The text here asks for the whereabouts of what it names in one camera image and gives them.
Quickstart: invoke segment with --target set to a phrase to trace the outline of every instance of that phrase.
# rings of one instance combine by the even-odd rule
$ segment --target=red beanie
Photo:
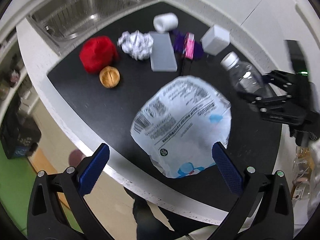
[[[90,74],[99,73],[104,67],[111,65],[119,55],[116,46],[107,36],[91,38],[82,47],[80,60],[84,69]]]

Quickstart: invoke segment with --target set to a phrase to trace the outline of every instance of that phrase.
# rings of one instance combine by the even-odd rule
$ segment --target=white box
[[[200,41],[205,53],[216,56],[230,44],[230,32],[215,24]]]

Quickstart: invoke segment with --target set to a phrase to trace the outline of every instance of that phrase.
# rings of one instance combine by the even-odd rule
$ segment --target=green mat
[[[26,235],[31,190],[36,177],[27,158],[8,160],[0,144],[0,200],[17,228]],[[62,205],[72,228],[81,231],[72,212]]]

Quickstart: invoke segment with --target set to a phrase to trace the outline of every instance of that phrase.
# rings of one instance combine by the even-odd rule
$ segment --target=sink
[[[47,0],[27,19],[47,44],[61,55],[65,48],[99,23],[136,5],[137,0]]]

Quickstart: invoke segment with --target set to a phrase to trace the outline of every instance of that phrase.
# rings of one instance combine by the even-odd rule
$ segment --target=screw
[[[255,173],[255,172],[256,172],[256,169],[255,169],[254,167],[249,166],[249,167],[247,168],[247,171],[248,171],[249,173]]]
[[[41,178],[43,175],[44,175],[44,171],[39,171],[39,172],[38,172],[38,177]]]
[[[67,168],[67,173],[69,173],[69,174],[73,173],[74,171],[75,171],[75,168],[72,166]]]
[[[283,176],[284,176],[284,173],[283,173],[283,171],[277,171],[277,175],[278,175],[279,177],[283,177]]]

